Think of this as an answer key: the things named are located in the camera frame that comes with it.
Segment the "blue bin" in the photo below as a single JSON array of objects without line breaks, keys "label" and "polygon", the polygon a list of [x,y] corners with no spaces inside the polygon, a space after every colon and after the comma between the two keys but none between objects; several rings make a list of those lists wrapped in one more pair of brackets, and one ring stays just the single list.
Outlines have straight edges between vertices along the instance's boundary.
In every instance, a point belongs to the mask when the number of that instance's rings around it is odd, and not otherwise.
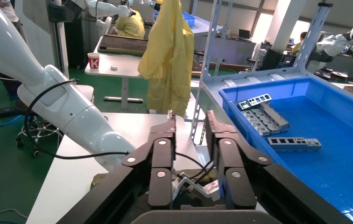
[{"label": "blue bin", "polygon": [[[188,25],[190,27],[194,26],[194,20],[196,19],[196,17],[193,15],[190,15],[189,13],[186,13],[186,12],[182,12],[182,14],[184,15],[184,19],[188,23]],[[155,21],[156,21],[158,15],[159,15],[159,13],[154,13],[153,16],[155,18]]]},{"label": "blue bin", "polygon": [[[223,109],[249,144],[267,153],[348,217],[353,217],[353,95],[305,77],[219,90]],[[317,138],[320,152],[275,152],[236,102],[268,93],[290,129],[271,137]]]}]

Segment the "yellow raincoat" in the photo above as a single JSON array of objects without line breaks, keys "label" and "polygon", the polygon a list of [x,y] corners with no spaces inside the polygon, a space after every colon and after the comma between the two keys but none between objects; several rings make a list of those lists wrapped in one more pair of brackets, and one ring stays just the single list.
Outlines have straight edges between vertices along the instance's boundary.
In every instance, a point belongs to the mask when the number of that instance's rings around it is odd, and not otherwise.
[{"label": "yellow raincoat", "polygon": [[118,36],[128,36],[143,39],[145,36],[145,28],[141,14],[135,11],[135,15],[131,17],[119,17],[115,26],[118,30]]},{"label": "yellow raincoat", "polygon": [[190,99],[194,35],[182,16],[179,0],[165,0],[149,33],[138,66],[149,79],[147,108],[184,116]]}]

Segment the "red and white cup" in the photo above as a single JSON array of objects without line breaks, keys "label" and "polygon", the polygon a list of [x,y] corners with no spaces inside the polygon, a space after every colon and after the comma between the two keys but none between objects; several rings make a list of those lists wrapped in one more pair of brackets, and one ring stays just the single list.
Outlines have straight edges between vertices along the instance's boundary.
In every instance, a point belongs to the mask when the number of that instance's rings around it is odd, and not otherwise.
[{"label": "red and white cup", "polygon": [[88,53],[90,68],[98,69],[99,67],[99,54],[98,53]]}]

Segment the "humanoid robot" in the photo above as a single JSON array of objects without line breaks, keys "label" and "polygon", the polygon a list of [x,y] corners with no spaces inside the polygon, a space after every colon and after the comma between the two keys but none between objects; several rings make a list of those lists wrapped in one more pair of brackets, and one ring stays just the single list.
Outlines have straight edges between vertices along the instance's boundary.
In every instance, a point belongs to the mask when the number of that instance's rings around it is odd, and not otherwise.
[{"label": "humanoid robot", "polygon": [[353,29],[345,34],[331,35],[317,43],[317,48],[310,54],[307,70],[311,73],[325,67],[333,57],[344,53],[353,57]]}]

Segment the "white robotic arm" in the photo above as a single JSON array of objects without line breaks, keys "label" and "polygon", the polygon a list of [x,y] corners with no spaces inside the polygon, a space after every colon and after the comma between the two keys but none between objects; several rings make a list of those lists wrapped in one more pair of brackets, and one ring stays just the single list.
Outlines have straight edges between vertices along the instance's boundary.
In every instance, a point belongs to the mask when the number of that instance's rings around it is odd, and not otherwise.
[{"label": "white robotic arm", "polygon": [[345,34],[331,35],[317,43],[317,49],[310,55],[308,70],[323,68],[333,57],[345,53],[353,56],[353,29]]},{"label": "white robotic arm", "polygon": [[[0,72],[22,82],[18,96],[29,105],[45,89],[67,80],[56,67],[42,67],[10,20],[0,10]],[[131,152],[135,148],[108,124],[100,111],[73,84],[45,94],[33,110],[92,154]],[[120,157],[96,157],[107,170]]]},{"label": "white robotic arm", "polygon": [[90,15],[93,17],[107,17],[118,14],[120,17],[129,17],[132,15],[132,10],[128,6],[114,6],[107,2],[100,2],[97,0],[72,0],[82,9],[87,8]]}]

